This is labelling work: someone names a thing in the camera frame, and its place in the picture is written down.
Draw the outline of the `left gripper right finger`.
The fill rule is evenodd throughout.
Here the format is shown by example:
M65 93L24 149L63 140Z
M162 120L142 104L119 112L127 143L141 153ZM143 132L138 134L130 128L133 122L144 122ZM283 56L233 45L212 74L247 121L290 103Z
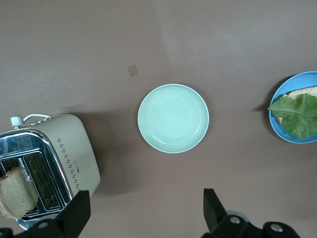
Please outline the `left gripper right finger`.
M202 238L245 238L247 236L247 221L236 213L227 213L212 188L204 189L203 212L209 232Z

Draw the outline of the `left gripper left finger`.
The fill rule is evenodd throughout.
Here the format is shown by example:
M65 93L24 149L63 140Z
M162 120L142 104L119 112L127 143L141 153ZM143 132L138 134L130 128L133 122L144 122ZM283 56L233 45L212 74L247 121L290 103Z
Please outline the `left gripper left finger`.
M77 238L90 218L90 196L82 190L54 219L41 220L25 232L28 238Z

